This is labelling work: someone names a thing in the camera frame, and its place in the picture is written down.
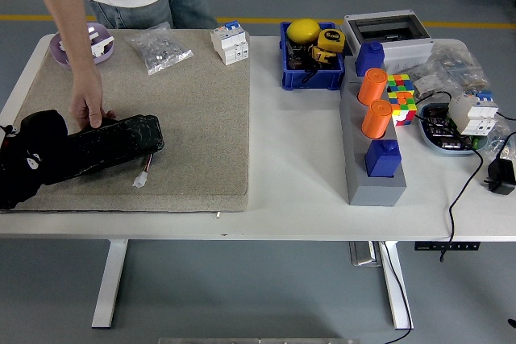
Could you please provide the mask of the person's right hand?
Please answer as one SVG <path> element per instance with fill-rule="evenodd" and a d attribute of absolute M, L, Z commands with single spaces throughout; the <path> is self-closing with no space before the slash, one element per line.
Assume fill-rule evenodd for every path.
<path fill-rule="evenodd" d="M 115 118 L 113 110 L 103 109 L 103 85 L 95 64 L 73 70 L 70 113 L 80 129 L 99 128 L 104 118 Z"/>

